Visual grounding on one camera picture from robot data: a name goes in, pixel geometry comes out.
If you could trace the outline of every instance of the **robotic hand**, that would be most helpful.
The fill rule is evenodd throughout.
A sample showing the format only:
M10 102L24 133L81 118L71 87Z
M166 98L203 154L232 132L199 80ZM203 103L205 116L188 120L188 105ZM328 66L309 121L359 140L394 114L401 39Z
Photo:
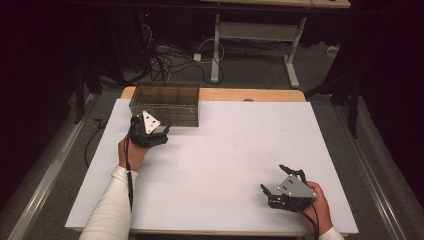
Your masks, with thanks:
M281 195L272 194L261 184L263 192L268 197L268 205L271 208L286 211L303 211L316 198L315 192L306 185L305 173L302 170L291 170L283 165L280 165L280 168L289 175L277 188Z
M161 126L160 121L152 115L143 111L143 117L134 116L131 118L129 138L140 147L153 147L165 144L168 141L167 133L169 126Z

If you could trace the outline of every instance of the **human hand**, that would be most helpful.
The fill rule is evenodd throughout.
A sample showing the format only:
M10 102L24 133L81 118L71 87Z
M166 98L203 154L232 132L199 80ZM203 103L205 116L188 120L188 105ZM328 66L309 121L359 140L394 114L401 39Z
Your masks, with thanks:
M118 155L119 155L119 166L126 168L126 156L125 156L125 144L127 142L127 137L122 139L118 143ZM142 148L138 145L134 144L130 139L128 139L128 162L131 165L131 170L137 171L141 164L144 161L144 157L146 156L147 151L150 148Z
M321 236L321 234L324 234L325 232L327 232L333 227L333 223L331 222L330 207L328 206L327 199L325 198L324 192L322 191L319 184L314 182L307 182L307 184L310 188L314 190L314 192L317 195L317 198L312 203L312 205L308 206L303 211L315 222L315 224L318 225L319 223L318 235ZM306 224L308 225L309 230L311 230L311 232L313 233L315 230L312 223L308 221L305 217L302 216L302 218L303 220L305 220Z

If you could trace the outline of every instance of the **transparent storage box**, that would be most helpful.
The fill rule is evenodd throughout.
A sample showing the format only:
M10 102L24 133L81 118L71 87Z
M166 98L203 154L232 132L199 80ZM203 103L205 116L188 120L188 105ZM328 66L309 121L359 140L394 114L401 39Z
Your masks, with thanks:
M199 84L141 82L130 102L133 116L147 111L166 126L199 126Z

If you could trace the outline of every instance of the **person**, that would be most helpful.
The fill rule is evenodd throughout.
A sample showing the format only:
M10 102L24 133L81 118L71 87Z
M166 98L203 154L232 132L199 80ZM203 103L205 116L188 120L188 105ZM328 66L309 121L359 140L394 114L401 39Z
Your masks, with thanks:
M112 172L112 179L90 215L80 239L128 239L131 226L131 207L128 199L125 140L126 138L118 143L119 164ZM137 170L142 165L149 148L139 147L131 140L128 141L128 144L128 161L131 165L133 186L135 186L135 179L138 176ZM321 187L314 182L307 184L317 194L317 198L313 203L315 209L311 205L304 212L315 223L317 223L318 216L319 240L344 239L331 222L330 208ZM313 225L305 217L301 217L313 232Z

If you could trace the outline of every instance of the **white sleeve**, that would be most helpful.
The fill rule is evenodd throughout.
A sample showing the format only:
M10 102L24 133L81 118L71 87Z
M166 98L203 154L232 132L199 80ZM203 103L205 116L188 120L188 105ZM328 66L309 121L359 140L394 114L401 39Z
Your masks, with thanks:
M335 227L330 228L327 232L319 236L319 240L343 240L344 237L337 231Z
M133 186L138 173L131 171ZM117 166L105 193L91 213L80 239L128 239L131 208L125 168Z

